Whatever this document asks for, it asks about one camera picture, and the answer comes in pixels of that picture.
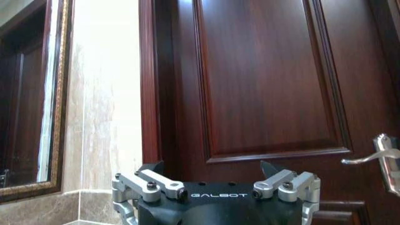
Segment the silver door handle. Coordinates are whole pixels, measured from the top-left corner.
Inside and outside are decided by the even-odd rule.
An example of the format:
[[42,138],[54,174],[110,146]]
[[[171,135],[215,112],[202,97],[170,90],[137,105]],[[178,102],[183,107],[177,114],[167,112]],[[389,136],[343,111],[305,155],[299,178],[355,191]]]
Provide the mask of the silver door handle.
[[361,164],[366,163],[377,158],[394,158],[394,159],[400,159],[400,150],[399,149],[386,149],[385,151],[375,152],[371,156],[367,156],[365,158],[359,159],[343,159],[342,163],[343,164]]
[[397,148],[399,140],[382,134],[374,139],[374,145],[377,152],[373,155],[359,159],[343,159],[342,163],[357,165],[378,158],[387,190],[400,197],[400,150]]

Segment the door frame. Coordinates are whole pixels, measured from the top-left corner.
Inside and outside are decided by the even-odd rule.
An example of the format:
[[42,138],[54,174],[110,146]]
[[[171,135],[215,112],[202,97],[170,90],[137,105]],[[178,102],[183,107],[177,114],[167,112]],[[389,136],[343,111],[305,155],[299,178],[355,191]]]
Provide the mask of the door frame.
[[[175,83],[170,1],[139,0],[143,163],[174,161]],[[400,105],[400,0],[369,0]]]

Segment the bolt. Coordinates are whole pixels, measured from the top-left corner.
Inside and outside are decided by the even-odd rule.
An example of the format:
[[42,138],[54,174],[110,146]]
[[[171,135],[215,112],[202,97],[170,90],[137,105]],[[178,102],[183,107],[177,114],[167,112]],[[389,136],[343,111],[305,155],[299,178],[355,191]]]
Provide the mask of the bolt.
[[289,190],[294,190],[294,183],[293,182],[285,182],[283,184],[283,187]]
[[183,201],[183,200],[187,199],[187,197],[189,197],[189,191],[187,191],[185,188],[182,188],[182,189],[178,191],[178,200],[179,200],[179,201]]
[[155,190],[158,188],[158,184],[154,181],[149,182],[149,190]]
[[253,196],[255,199],[261,199],[263,197],[263,193],[258,190],[254,190],[253,191]]

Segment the silver metal clamp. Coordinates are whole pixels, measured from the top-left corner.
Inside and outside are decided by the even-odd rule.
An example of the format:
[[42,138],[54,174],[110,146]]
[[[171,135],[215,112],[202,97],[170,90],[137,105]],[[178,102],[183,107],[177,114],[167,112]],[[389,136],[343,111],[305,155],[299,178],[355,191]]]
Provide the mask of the silver metal clamp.
[[149,182],[141,177],[130,177],[117,174],[113,180],[113,205],[121,213],[125,225],[138,225],[134,206],[129,200],[138,200],[141,197],[146,202],[161,200],[161,186],[155,182]]
[[167,177],[162,176],[153,170],[143,170],[138,172],[138,176],[145,180],[157,182],[170,199],[183,200],[189,197],[189,191],[183,182],[170,180]]
[[297,173],[291,170],[282,170],[278,174],[265,181],[258,181],[254,184],[253,195],[257,199],[273,198],[274,191],[279,186],[295,178]]
[[310,172],[297,176],[294,171],[282,170],[266,181],[254,184],[254,197],[271,198],[277,189],[281,200],[295,202],[299,198],[305,201],[302,224],[310,225],[313,214],[321,210],[321,178]]

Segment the wooden door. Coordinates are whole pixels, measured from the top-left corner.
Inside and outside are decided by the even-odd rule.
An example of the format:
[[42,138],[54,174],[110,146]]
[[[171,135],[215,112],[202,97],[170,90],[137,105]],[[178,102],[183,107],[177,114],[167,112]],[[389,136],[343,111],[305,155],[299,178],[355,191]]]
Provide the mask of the wooden door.
[[[371,2],[157,2],[154,146],[169,175],[255,182],[267,160],[322,178],[315,224],[400,224],[379,162],[341,163],[373,154],[382,132],[400,136],[397,68]],[[149,143],[145,128],[145,153]]]

